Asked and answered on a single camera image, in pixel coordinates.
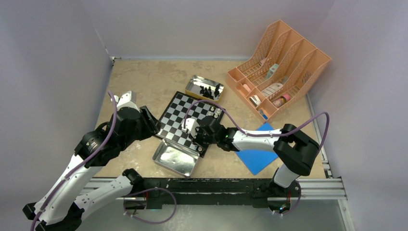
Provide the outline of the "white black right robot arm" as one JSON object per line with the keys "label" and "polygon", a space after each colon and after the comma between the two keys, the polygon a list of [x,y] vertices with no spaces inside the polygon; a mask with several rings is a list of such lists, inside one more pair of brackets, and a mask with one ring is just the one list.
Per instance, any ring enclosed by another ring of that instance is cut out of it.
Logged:
{"label": "white black right robot arm", "polygon": [[226,152],[261,150],[275,153],[283,162],[270,183],[271,192],[281,196],[299,176],[310,175],[312,166],[320,152],[320,145],[292,124],[267,131],[226,128],[212,116],[200,121],[187,118],[182,130],[193,143],[203,146],[215,144]]}

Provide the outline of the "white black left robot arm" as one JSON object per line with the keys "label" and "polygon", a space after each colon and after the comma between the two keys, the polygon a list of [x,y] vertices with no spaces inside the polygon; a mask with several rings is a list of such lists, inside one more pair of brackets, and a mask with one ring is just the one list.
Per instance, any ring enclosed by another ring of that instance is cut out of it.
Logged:
{"label": "white black left robot arm", "polygon": [[122,107],[109,122],[86,133],[75,148],[66,170],[38,202],[26,204],[23,213],[31,219],[32,231],[74,231],[93,212],[123,195],[142,194],[143,177],[134,169],[100,188],[80,195],[86,184],[106,164],[134,141],[156,135],[161,123],[146,106]]}

